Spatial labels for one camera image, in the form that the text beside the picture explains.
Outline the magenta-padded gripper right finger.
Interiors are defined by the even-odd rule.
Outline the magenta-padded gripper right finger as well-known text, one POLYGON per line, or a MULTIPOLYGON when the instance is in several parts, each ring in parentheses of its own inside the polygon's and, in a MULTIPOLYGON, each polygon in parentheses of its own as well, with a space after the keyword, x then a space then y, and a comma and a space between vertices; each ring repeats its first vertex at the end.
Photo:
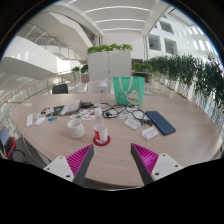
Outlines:
POLYGON ((168 154, 157 154, 135 143, 131 144, 131 155, 145 185, 183 169, 168 154))

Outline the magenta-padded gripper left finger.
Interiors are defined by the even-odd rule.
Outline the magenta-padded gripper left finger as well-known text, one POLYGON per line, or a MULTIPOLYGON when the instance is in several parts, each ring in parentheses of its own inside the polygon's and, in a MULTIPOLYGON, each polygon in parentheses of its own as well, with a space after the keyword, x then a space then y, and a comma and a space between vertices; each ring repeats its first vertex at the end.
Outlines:
POLYGON ((58 156, 44 170, 81 186, 93 155, 94 147, 90 144, 67 157, 58 156))

